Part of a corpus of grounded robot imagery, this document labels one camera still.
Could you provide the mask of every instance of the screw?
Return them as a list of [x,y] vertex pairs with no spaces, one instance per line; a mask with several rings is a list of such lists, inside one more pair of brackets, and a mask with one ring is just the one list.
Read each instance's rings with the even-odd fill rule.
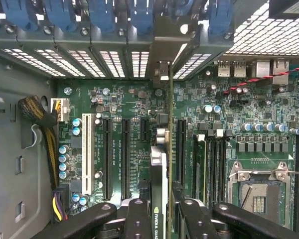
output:
[[44,34],[46,34],[46,35],[51,35],[51,33],[52,33],[52,29],[51,29],[51,27],[49,27],[49,26],[44,26],[44,27],[43,27],[43,32],[44,32]]
[[227,207],[226,205],[224,205],[224,204],[220,204],[220,205],[219,205],[219,208],[220,208],[221,210],[227,210],[227,209],[228,209],[228,207]]
[[86,27],[82,27],[81,28],[81,35],[86,36],[87,34],[89,34],[89,29],[87,29]]
[[64,94],[69,96],[72,93],[72,89],[70,87],[65,87],[63,92],[64,92]]
[[191,204],[193,204],[193,201],[192,200],[185,200],[185,203],[188,204],[188,205],[191,205]]

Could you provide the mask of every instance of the blue capacitor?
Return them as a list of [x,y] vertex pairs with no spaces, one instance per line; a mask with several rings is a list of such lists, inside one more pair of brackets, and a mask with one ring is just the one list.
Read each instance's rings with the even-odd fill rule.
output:
[[274,131],[274,125],[272,123],[266,123],[263,125],[264,131]]
[[251,131],[251,125],[249,123],[244,123],[242,126],[241,126],[241,130],[242,131]]
[[74,119],[74,120],[72,121],[72,125],[73,125],[74,127],[79,127],[79,126],[81,125],[81,123],[82,123],[82,120],[79,119],[79,118],[76,118],[76,119]]

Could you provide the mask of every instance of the silver screw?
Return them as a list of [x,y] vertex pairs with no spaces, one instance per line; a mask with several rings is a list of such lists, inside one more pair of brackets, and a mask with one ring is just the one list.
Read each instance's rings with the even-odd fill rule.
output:
[[70,87],[65,87],[63,92],[64,92],[64,94],[69,96],[72,93],[72,89]]
[[83,36],[86,36],[87,34],[89,34],[89,30],[86,27],[82,27],[81,28],[81,34]]
[[107,204],[105,204],[103,207],[102,207],[102,210],[108,210],[108,209],[111,209],[111,207]]
[[193,201],[192,200],[185,200],[185,203],[188,204],[188,205],[191,205],[191,204],[193,204]]
[[51,29],[51,27],[49,27],[49,26],[44,26],[44,27],[43,27],[43,32],[44,32],[44,34],[46,34],[46,35],[51,35],[51,33],[52,33],[52,29]]
[[219,205],[219,208],[220,208],[221,210],[227,210],[227,209],[228,209],[228,207],[227,207],[226,205],[224,205],[224,204],[220,204],[220,205]]

